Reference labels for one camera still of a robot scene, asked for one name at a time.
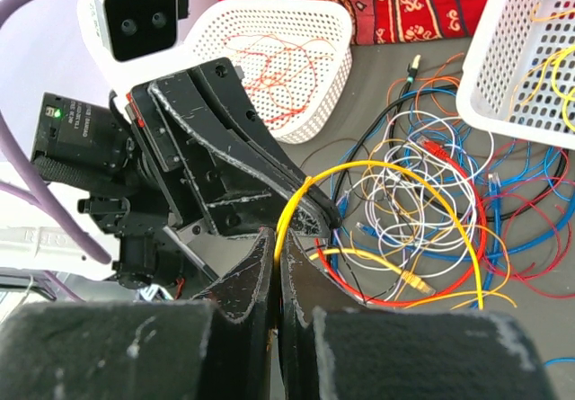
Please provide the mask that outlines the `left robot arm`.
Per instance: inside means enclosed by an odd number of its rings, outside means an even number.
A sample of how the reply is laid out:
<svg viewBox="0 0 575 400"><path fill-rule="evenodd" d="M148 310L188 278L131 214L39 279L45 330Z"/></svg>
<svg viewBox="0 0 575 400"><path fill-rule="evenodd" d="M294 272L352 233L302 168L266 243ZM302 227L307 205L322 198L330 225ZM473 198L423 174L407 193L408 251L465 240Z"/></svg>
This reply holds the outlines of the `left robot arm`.
<svg viewBox="0 0 575 400"><path fill-rule="evenodd" d="M218 58L139 84L126 110L45 95L31 163L119 240L110 277L187 298L216 273L181 241L274 227L305 174L258 117L238 69Z"/></svg>

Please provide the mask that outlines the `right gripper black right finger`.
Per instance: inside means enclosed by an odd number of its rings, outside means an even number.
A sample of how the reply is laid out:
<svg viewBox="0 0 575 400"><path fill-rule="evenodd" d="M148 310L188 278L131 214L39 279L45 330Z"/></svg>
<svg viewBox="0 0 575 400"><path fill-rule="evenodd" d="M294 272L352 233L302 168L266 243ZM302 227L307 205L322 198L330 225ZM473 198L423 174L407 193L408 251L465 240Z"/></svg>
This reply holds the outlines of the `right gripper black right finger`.
<svg viewBox="0 0 575 400"><path fill-rule="evenodd" d="M280 256L282 378L289 399L552 399L535 346L502 313L370 309L306 258Z"/></svg>

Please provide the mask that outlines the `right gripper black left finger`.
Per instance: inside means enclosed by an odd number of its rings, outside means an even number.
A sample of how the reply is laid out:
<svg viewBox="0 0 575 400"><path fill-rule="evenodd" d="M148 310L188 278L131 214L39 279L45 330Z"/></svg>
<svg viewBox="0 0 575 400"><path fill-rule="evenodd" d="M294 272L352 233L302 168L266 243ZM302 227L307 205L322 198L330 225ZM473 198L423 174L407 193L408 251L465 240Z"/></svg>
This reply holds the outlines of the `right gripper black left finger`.
<svg viewBox="0 0 575 400"><path fill-rule="evenodd" d="M266 399L274 232L194 298L36 303L1 325L4 399Z"/></svg>

